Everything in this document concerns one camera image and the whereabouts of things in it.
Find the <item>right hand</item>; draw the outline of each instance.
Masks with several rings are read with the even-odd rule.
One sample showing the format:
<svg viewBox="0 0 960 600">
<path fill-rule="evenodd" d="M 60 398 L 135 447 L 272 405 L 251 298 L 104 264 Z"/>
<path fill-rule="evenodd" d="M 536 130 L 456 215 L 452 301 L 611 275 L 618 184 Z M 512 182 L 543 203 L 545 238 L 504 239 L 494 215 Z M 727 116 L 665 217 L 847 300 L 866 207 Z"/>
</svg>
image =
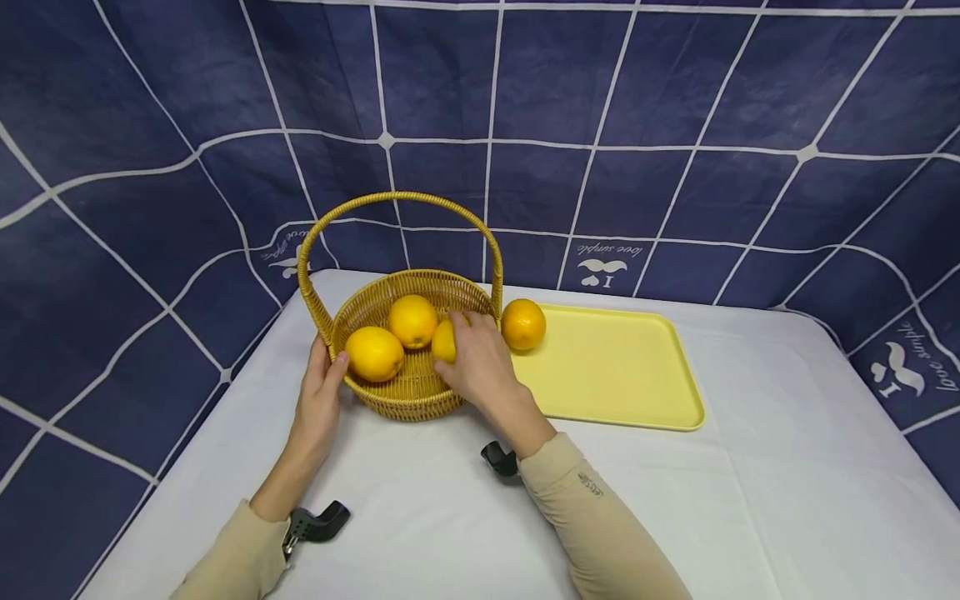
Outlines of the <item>right hand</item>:
<svg viewBox="0 0 960 600">
<path fill-rule="evenodd" d="M 456 362 L 449 365 L 438 360 L 434 365 L 446 385 L 485 414 L 495 412 L 497 404 L 530 393 L 516 380 L 510 349 L 493 317 L 469 312 L 465 318 L 451 312 L 450 321 Z"/>
<path fill-rule="evenodd" d="M 532 456 L 557 435 L 530 390 L 516 379 L 510 349 L 490 315 L 450 313 L 457 359 L 437 361 L 437 374 L 476 406 L 514 447 L 520 459 Z"/>
</svg>

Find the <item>yellow citrus fruit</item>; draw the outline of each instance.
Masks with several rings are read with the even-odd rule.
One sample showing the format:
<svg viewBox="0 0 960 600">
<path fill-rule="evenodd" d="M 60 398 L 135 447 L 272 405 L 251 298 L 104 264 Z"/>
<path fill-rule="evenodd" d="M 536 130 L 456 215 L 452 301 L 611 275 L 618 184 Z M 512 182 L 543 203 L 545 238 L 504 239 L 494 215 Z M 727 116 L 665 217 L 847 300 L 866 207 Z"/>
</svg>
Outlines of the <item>yellow citrus fruit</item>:
<svg viewBox="0 0 960 600">
<path fill-rule="evenodd" d="M 444 319 L 437 325 L 437 330 L 433 332 L 431 349 L 433 355 L 445 363 L 457 360 L 457 347 L 453 344 L 453 323 L 450 319 Z"/>
<path fill-rule="evenodd" d="M 424 348 L 437 328 L 437 309 L 423 296 L 411 294 L 390 307 L 390 332 L 404 348 Z"/>
<path fill-rule="evenodd" d="M 367 381 L 393 379 L 403 367 L 403 346 L 383 327 L 360 327 L 347 338 L 350 369 Z"/>
<path fill-rule="evenodd" d="M 532 300 L 514 300 L 503 309 L 503 339 L 514 350 L 530 350 L 543 341 L 546 317 Z"/>
</svg>

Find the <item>blue tiled backdrop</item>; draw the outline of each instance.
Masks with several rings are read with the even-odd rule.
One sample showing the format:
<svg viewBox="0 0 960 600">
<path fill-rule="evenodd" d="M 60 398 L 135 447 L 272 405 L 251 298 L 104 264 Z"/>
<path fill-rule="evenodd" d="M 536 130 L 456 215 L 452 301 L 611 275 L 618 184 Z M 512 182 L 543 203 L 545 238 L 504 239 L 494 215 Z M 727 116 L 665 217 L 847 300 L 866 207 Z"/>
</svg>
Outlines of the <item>blue tiled backdrop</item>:
<svg viewBox="0 0 960 600">
<path fill-rule="evenodd" d="M 817 318 L 960 499 L 960 0 L 375 4 L 4 10 L 4 597 L 83 586 L 310 224 L 392 188 L 485 218 L 510 284 Z M 311 267 L 489 280 L 479 233 L 398 213 Z"/>
</svg>

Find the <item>woven basket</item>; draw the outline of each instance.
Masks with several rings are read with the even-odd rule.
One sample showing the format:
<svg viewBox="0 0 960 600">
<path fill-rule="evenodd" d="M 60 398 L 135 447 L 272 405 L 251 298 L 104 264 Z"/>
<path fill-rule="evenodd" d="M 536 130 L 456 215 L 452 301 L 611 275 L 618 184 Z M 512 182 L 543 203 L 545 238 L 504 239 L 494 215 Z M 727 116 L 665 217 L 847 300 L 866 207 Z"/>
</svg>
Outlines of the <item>woven basket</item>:
<svg viewBox="0 0 960 600">
<path fill-rule="evenodd" d="M 320 232 L 334 219 L 345 212 L 378 202 L 405 200 L 433 204 L 451 210 L 480 230 L 490 244 L 493 257 L 492 294 L 487 295 L 480 286 L 469 279 L 433 269 L 400 271 L 374 281 L 354 294 L 340 309 L 334 319 L 324 308 L 317 291 L 310 281 L 307 260 L 310 249 Z M 380 192 L 355 198 L 343 203 L 317 222 L 303 238 L 303 246 L 297 262 L 297 279 L 307 309 L 329 348 L 331 360 L 347 345 L 351 333 L 367 325 L 387 327 L 390 307 L 394 301 L 407 294 L 420 294 L 437 308 L 441 317 L 451 310 L 474 311 L 493 315 L 500 325 L 500 306 L 503 299 L 503 260 L 493 234 L 469 210 L 430 194 L 420 192 Z M 450 390 L 433 370 L 430 348 L 407 350 L 403 369 L 384 383 L 371 383 L 348 373 L 347 385 L 379 415 L 395 420 L 431 420 L 447 415 L 463 404 L 463 399 Z"/>
</svg>

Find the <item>white table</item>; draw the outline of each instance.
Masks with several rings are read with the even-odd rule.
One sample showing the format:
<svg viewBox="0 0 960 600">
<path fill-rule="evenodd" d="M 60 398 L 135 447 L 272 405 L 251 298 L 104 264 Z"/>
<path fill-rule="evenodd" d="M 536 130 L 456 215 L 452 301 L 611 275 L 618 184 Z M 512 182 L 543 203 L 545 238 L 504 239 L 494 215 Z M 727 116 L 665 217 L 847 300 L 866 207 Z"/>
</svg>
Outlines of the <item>white table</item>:
<svg viewBox="0 0 960 600">
<path fill-rule="evenodd" d="M 331 312 L 377 275 L 313 275 Z M 814 322 L 796 315 L 507 288 L 504 301 L 660 313 L 706 424 L 672 433 L 555 420 L 660 543 L 695 598 L 960 598 L 960 512 Z M 165 598 L 283 446 L 315 335 L 295 296 L 84 598 Z M 301 544 L 276 598 L 575 597 L 522 487 L 479 457 L 464 409 L 427 423 L 351 401 L 304 499 L 353 512 Z"/>
</svg>

